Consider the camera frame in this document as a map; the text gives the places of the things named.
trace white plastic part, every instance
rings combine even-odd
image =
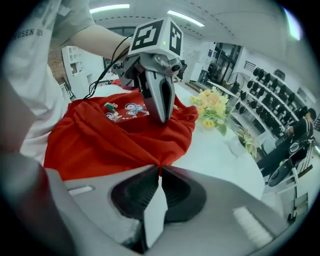
[[[164,231],[167,210],[168,204],[162,188],[162,177],[159,176],[158,188],[143,213],[145,240],[148,248],[151,248]]]
[[[252,241],[257,248],[262,248],[273,240],[271,234],[256,220],[246,207],[243,206],[234,209],[233,215],[243,228],[249,240]]]
[[[71,196],[76,196],[79,194],[83,194],[89,191],[92,191],[93,188],[91,186],[83,186],[83,187],[79,187],[79,188],[75,188],[75,189],[70,189],[68,192]]]

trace white ceiling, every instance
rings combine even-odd
[[[167,16],[169,10],[187,15],[205,26],[171,17],[184,33],[208,42],[245,46],[286,63],[305,85],[320,96],[318,66],[306,40],[290,37],[282,8],[267,0],[90,0],[90,8],[130,4],[129,9],[94,13],[105,28],[137,26]]]

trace black cable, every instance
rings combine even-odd
[[[102,78],[104,78],[104,76],[106,75],[106,73],[108,72],[108,70],[117,62],[119,61],[121,58],[123,58],[124,56],[127,55],[127,53],[129,52],[129,46],[126,47],[119,55],[117,58],[115,58],[114,60],[114,57],[115,57],[115,54],[116,54],[116,51],[118,50],[118,48],[120,47],[120,45],[125,41],[127,40],[129,37],[132,37],[133,34],[127,36],[125,39],[123,39],[119,44],[118,46],[115,48],[115,50],[113,51],[113,54],[112,54],[112,58],[111,58],[111,63],[105,68],[105,70],[100,74],[99,78],[94,81],[92,84],[89,85],[89,94],[86,95],[83,99],[86,100],[86,99],[89,99],[91,98],[94,94],[95,94],[95,91],[96,91],[96,88],[99,84],[99,82],[101,81]]]
[[[92,88],[92,91],[89,92],[89,94],[87,96],[85,96],[83,99],[86,100],[86,99],[89,99],[91,98],[94,94],[95,94],[95,91],[97,89],[97,86],[98,86],[98,83],[101,81],[102,78],[104,78],[104,76],[106,75],[106,73],[108,72],[108,70],[110,69],[110,67],[112,67],[113,64],[115,64],[117,61],[119,61],[121,58],[123,58],[124,56],[127,55],[128,53],[128,48],[126,48],[125,50],[122,51],[122,53],[112,62],[110,63],[106,68],[105,70],[101,73],[101,75],[99,76],[98,80],[95,81],[94,83],[94,86]]]

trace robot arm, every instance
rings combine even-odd
[[[119,75],[123,87],[139,88],[150,115],[161,123],[170,119],[175,88],[173,75],[182,68],[183,32],[169,17],[138,26]]]

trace ceiling light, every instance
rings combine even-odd
[[[129,8],[130,4],[115,4],[115,5],[107,5],[107,6],[102,6],[98,8],[94,8],[90,10],[91,14],[101,12],[101,11],[107,11],[107,10],[114,10],[114,9],[124,9],[124,8]]]
[[[203,25],[202,23],[200,23],[199,21],[196,21],[195,19],[190,18],[190,17],[188,17],[188,16],[186,16],[186,15],[183,15],[183,14],[181,14],[181,13],[178,13],[178,12],[175,12],[175,11],[172,11],[172,10],[168,11],[167,13],[168,13],[168,14],[172,14],[172,15],[174,15],[174,16],[178,16],[178,17],[183,18],[183,19],[185,19],[185,20],[187,20],[187,21],[190,21],[190,22],[198,25],[199,27],[203,27],[203,26],[204,26],[204,25]]]
[[[289,23],[289,31],[290,31],[290,35],[297,40],[300,40],[302,37],[302,28],[299,25],[299,22],[297,21],[297,19],[292,15],[291,12],[289,12],[288,10],[286,10],[285,8],[284,12],[286,15],[286,19],[288,20]]]
[[[318,146],[314,146],[315,152],[320,156],[320,149]]]

